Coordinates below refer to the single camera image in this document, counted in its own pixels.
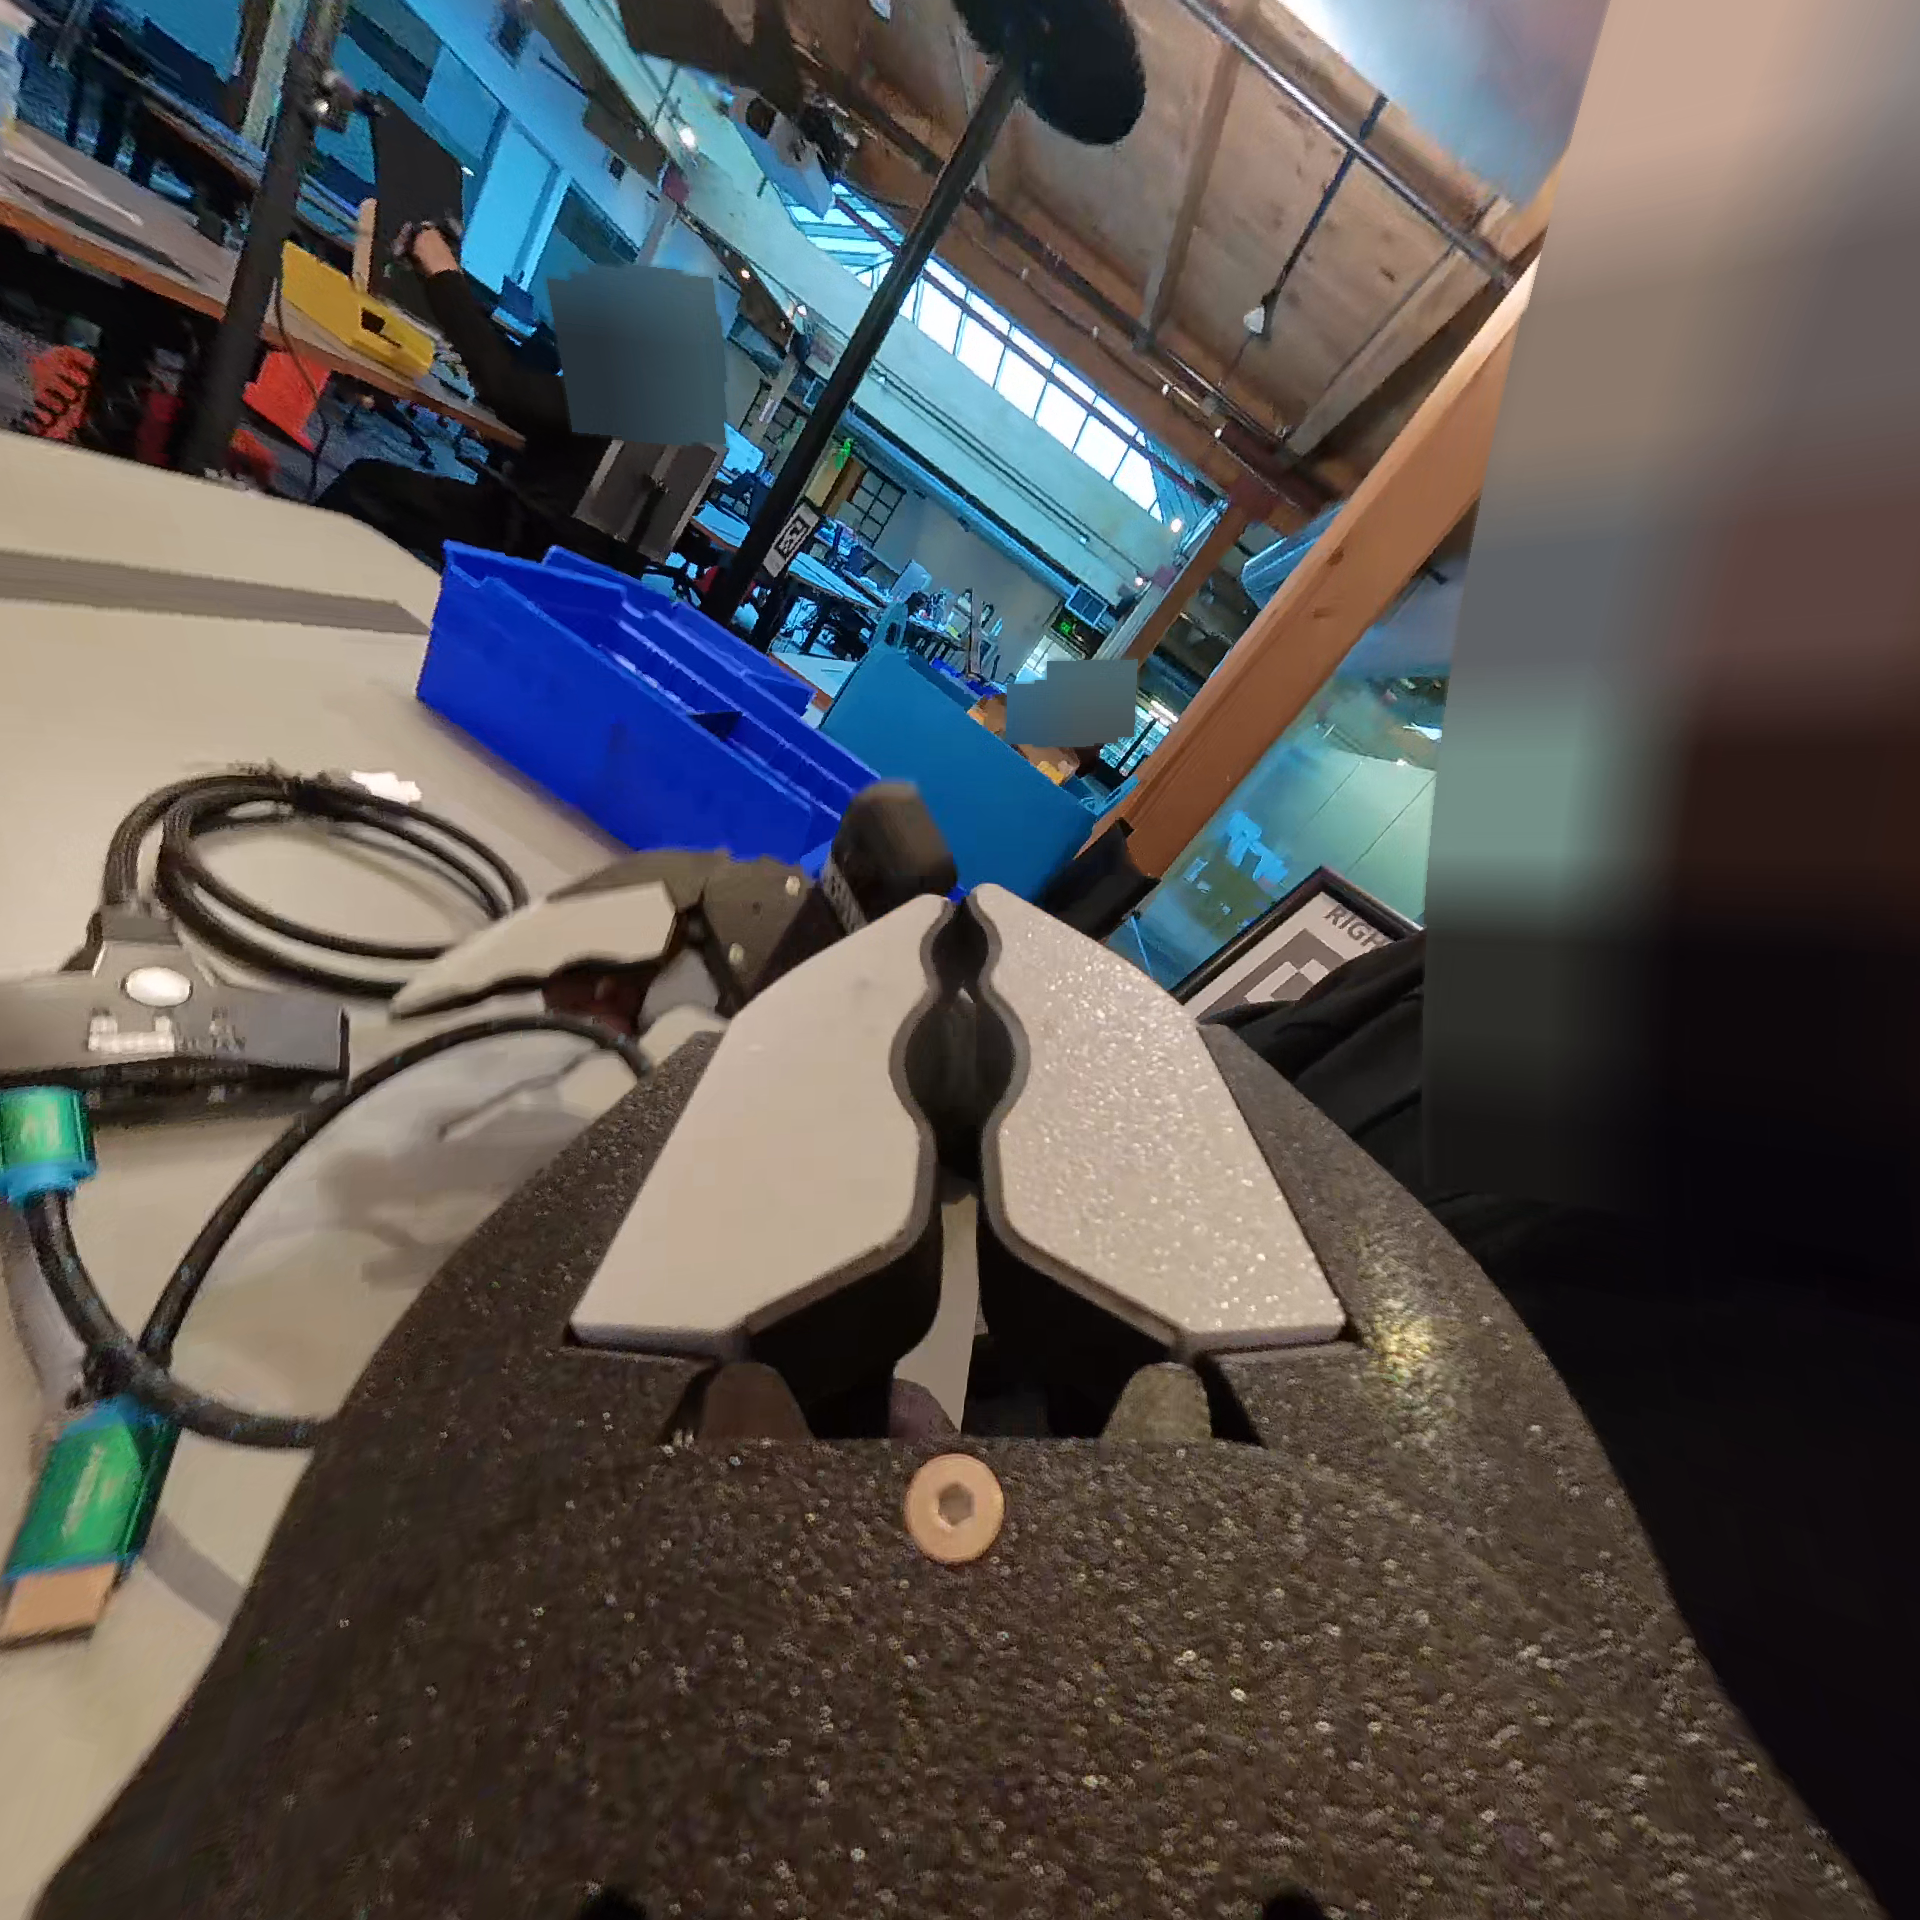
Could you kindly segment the yellow plastic bin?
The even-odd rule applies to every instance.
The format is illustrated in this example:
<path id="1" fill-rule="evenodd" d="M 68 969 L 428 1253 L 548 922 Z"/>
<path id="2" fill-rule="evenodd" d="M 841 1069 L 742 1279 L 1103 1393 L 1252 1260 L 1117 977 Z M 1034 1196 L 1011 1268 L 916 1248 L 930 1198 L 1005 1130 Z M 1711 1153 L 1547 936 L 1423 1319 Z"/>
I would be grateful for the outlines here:
<path id="1" fill-rule="evenodd" d="M 279 288 L 297 312 L 386 369 L 409 378 L 431 369 L 437 342 L 421 325 L 297 242 L 281 246 Z"/>

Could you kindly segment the light blue storage box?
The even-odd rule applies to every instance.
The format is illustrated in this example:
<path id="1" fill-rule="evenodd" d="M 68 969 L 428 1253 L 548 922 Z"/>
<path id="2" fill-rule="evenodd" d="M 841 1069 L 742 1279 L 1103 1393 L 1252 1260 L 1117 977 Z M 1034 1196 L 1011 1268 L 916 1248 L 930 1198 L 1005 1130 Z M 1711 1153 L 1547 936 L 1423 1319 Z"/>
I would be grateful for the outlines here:
<path id="1" fill-rule="evenodd" d="M 1037 901 L 1093 829 L 1077 796 L 973 719 L 959 686 L 894 647 L 865 654 L 822 730 L 877 778 L 919 789 L 967 888 L 994 882 Z"/>

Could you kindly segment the dark tripod pole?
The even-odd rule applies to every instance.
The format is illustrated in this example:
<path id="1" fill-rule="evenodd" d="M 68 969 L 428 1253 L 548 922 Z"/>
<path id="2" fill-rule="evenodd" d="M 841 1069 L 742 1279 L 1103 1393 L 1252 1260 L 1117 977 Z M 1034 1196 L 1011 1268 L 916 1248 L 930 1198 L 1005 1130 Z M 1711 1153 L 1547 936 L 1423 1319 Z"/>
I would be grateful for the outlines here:
<path id="1" fill-rule="evenodd" d="M 287 40 L 279 72 L 268 159 L 250 208 L 245 245 L 234 263 L 225 312 L 183 386 L 172 441 L 174 469 L 181 473 L 220 478 L 226 470 L 228 442 L 281 269 L 281 248 L 293 233 L 306 154 L 330 117 L 332 53 L 346 13 L 348 2 L 299 7 L 297 33 Z"/>

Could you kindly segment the black pole with round top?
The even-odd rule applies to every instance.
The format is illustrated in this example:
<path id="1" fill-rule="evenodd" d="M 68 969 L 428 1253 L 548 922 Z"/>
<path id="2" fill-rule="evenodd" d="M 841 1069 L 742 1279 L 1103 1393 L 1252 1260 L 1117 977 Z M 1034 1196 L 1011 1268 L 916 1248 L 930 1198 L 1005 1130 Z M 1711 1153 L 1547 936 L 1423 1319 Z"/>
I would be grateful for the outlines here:
<path id="1" fill-rule="evenodd" d="M 809 478 L 835 442 L 857 386 L 873 369 L 905 295 L 926 269 L 1018 104 L 1055 132 L 1097 149 L 1122 141 L 1145 108 L 1137 28 L 1115 2 L 956 5 L 990 65 L 978 102 L 943 159 L 886 274 L 833 366 L 799 434 L 787 449 L 748 535 L 705 594 L 705 610 L 729 624 L 766 575 L 781 535 L 798 533 Z"/>

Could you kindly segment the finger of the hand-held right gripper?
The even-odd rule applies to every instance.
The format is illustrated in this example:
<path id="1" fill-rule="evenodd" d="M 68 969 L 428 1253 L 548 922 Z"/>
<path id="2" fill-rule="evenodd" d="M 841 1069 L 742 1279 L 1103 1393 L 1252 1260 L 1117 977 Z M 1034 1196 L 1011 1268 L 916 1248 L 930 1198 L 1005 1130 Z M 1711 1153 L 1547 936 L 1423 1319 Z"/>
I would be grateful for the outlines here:
<path id="1" fill-rule="evenodd" d="M 548 895 L 421 966 L 388 1012 L 439 1017 L 535 993 L 554 1015 L 635 1021 L 653 980 L 686 945 L 683 912 L 658 880 Z"/>

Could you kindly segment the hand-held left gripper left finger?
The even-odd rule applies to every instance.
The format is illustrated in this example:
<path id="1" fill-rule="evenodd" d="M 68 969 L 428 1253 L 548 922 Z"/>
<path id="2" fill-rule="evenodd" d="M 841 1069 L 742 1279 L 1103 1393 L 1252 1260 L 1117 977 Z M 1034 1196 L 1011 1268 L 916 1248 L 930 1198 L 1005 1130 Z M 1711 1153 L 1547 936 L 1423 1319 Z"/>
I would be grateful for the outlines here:
<path id="1" fill-rule="evenodd" d="M 731 1021 L 572 1309 L 577 1344 L 751 1360 L 813 1433 L 885 1433 L 941 1303 L 938 1135 L 905 1065 L 951 918 L 911 897 Z"/>

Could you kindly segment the person's black jacket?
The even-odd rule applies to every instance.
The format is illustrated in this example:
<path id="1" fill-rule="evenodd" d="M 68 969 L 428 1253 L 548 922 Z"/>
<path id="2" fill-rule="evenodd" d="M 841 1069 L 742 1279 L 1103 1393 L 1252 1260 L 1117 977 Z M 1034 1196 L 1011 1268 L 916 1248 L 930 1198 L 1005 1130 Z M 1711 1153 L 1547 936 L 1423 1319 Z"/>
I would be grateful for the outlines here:
<path id="1" fill-rule="evenodd" d="M 1652 1213 L 1477 1191 L 1423 1143 L 1421 935 L 1215 1007 L 1471 1254 L 1581 1406 L 1727 1696 L 1915 1916 L 1915 1116 L 1841 1112 L 1817 1021 L 1679 1088 Z"/>

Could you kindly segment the wooden support beam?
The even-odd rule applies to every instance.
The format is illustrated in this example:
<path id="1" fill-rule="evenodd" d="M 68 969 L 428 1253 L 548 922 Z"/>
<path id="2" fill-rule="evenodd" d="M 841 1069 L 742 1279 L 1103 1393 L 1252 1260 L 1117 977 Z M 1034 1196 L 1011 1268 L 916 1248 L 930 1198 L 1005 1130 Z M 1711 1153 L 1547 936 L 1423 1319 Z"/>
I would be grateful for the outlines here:
<path id="1" fill-rule="evenodd" d="M 1145 759 L 1111 828 L 1147 880 L 1213 821 L 1478 501 L 1537 276 L 1526 265 Z"/>

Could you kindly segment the blue plastic bin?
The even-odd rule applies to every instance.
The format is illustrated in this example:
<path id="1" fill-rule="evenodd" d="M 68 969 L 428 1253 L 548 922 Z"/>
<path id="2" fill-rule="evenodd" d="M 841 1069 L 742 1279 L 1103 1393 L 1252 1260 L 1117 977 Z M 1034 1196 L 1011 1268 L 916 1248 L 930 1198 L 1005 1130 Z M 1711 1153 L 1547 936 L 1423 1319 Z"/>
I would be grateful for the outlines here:
<path id="1" fill-rule="evenodd" d="M 804 678 L 564 546 L 444 543 L 415 696 L 629 849 L 804 866 L 877 782 Z"/>

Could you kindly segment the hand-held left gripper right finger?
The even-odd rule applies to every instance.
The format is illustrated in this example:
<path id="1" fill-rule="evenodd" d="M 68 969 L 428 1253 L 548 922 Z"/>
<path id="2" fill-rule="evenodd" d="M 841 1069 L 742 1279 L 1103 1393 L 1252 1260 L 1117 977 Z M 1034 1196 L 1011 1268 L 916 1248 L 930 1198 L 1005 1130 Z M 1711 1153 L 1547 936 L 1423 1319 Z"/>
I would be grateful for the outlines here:
<path id="1" fill-rule="evenodd" d="M 1149 974 L 999 885 L 967 897 L 981 1073 L 978 1309 L 1050 1436 L 1093 1438 L 1162 1365 L 1348 1334 L 1277 1161 L 1201 1021 Z"/>

